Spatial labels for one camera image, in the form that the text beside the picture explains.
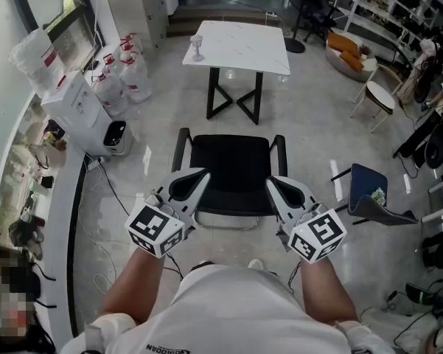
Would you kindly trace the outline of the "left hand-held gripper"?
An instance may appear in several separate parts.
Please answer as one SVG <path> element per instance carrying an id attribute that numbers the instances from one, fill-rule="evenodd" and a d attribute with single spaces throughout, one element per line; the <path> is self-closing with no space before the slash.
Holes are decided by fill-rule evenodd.
<path id="1" fill-rule="evenodd" d="M 210 181 L 206 168 L 170 173 L 147 196 L 136 202 L 125 222 L 130 239 L 140 249 L 162 258 L 195 229 L 192 215 Z"/>

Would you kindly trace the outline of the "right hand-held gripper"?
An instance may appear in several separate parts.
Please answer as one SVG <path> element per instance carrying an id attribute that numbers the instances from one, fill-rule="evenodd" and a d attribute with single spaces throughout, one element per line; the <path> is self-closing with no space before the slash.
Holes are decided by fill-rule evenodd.
<path id="1" fill-rule="evenodd" d="M 334 209 L 312 198 L 306 184 L 284 176 L 266 180 L 272 209 L 279 218 L 278 238 L 287 251 L 316 263 L 328 257 L 346 237 L 346 228 Z"/>

